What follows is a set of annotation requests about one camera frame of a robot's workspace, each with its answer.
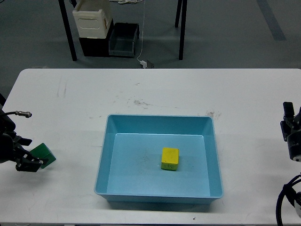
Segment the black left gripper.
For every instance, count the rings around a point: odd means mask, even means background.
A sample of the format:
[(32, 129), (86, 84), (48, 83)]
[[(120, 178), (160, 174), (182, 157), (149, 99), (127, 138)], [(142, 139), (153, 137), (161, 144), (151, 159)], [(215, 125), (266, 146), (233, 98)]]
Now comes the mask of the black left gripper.
[(15, 136), (12, 139), (9, 135), (2, 134), (0, 136), (0, 162), (16, 162), (17, 171), (37, 172), (43, 163), (39, 158), (34, 157), (30, 151), (21, 146), (16, 147), (14, 153), (14, 143), (29, 146), (31, 142), (31, 139), (21, 136)]

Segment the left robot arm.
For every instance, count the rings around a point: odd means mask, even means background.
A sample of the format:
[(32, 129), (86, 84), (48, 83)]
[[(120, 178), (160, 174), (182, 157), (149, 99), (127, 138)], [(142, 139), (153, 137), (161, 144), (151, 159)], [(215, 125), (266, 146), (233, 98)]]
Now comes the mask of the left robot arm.
[(0, 111), (0, 162), (12, 161), (16, 163), (17, 171), (37, 172), (50, 164), (50, 159), (41, 158), (24, 149), (29, 146), (31, 139), (23, 138), (15, 132), (16, 125), (9, 118), (10, 115), (30, 118), (30, 112)]

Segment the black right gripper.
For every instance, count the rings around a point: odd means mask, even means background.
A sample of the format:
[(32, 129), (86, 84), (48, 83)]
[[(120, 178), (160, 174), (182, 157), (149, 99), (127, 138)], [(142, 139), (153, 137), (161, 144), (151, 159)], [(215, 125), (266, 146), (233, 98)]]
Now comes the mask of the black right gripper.
[(301, 112), (294, 115), (292, 102), (283, 102), (284, 116), (280, 127), (284, 141), (287, 141), (290, 159), (301, 161)]

